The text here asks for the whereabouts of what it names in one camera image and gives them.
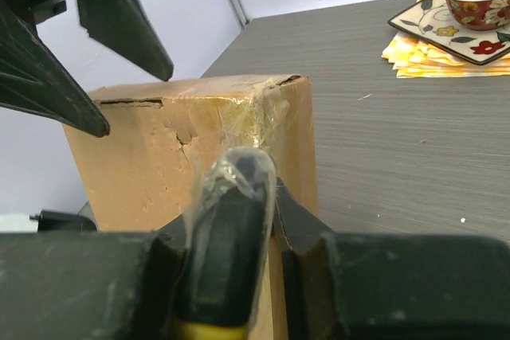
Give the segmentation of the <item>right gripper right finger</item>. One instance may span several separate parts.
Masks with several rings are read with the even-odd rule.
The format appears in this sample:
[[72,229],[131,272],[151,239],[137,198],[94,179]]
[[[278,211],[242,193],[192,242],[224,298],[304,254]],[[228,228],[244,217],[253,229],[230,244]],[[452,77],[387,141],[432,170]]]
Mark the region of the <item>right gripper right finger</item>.
[[486,236],[338,233],[277,185],[291,339],[506,339],[509,246]]

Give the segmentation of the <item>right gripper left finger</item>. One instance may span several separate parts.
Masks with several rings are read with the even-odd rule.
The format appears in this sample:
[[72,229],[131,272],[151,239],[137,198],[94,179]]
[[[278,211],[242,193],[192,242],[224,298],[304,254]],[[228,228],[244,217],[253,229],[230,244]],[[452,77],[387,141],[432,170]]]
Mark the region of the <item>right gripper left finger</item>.
[[185,229],[1,236],[1,337],[174,339]]

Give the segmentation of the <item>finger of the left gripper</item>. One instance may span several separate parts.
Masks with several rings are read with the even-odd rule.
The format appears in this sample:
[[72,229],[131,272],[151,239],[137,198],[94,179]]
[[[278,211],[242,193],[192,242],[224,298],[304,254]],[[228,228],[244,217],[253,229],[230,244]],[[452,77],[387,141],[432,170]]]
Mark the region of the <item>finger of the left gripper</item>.
[[106,118],[41,41],[1,2],[1,106],[69,125],[95,137],[110,132]]
[[139,0],[76,0],[80,25],[88,35],[160,80],[174,64]]

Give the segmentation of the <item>yellow utility knife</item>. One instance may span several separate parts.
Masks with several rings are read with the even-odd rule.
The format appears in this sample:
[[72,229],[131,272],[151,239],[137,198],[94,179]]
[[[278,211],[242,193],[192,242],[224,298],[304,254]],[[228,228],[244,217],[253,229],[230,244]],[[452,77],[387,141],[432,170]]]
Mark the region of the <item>yellow utility knife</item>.
[[257,320],[276,203],[274,161],[261,148],[223,152],[195,187],[172,302],[177,339],[247,339]]

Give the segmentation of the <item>brown cardboard express box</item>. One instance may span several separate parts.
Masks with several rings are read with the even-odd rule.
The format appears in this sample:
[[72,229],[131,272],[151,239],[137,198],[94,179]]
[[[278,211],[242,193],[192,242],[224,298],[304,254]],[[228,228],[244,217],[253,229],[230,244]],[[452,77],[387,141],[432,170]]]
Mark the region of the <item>brown cardboard express box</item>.
[[[90,97],[110,132],[66,127],[99,233],[150,233],[182,218],[226,150],[261,148],[277,185],[318,212],[312,84],[301,75],[244,75],[99,88]],[[274,218],[257,320],[247,339],[286,339],[281,247]]]

